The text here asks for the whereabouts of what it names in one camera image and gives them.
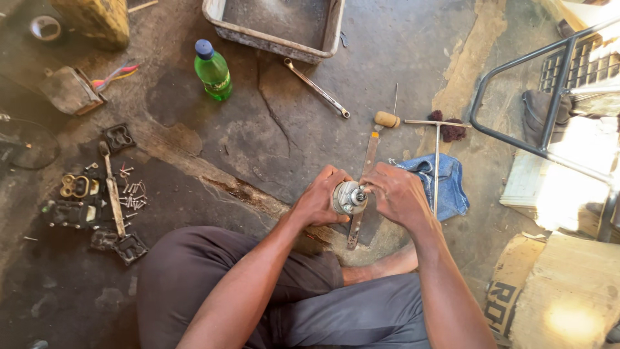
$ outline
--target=bare foot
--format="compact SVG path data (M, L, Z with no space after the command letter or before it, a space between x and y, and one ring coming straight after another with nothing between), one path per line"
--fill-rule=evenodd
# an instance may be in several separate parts
M342 268L342 278L345 281L344 285L349 286L385 276L409 273L417 267L418 254L415 251L415 245L409 243L371 265Z

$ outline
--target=wooden screwdriver handle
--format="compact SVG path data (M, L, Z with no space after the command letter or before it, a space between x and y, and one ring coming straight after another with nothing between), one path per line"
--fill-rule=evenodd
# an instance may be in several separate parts
M379 125L383 125L385 127L398 127L401 124L401 118L398 116L395 116L394 114L390 114L388 112L377 112L377 114L374 115L374 121L379 124Z

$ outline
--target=hand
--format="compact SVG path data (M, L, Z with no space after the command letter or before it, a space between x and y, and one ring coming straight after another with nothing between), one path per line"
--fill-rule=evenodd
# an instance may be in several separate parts
M380 162L361 177L360 185L375 195L380 214L412 233L433 226L441 229L428 206L422 180L415 174Z
M352 180L345 170L338 170L332 165L323 167L293 205L291 215L301 219L305 227L348 222L350 218L347 215L335 211L333 196L338 184Z

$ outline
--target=man's left hand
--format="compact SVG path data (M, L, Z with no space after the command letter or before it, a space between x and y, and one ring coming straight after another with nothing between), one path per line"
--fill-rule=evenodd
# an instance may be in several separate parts
M345 170L338 170L332 165L323 167L323 170L293 205L291 216L301 219L305 227L309 225L321 227L348 222L349 216L335 211L333 195L338 184L352 180L353 178Z

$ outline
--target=metal tray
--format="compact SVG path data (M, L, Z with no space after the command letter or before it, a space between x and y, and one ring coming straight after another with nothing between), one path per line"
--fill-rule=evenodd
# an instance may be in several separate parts
M312 64L335 55L345 0L204 0L224 39Z

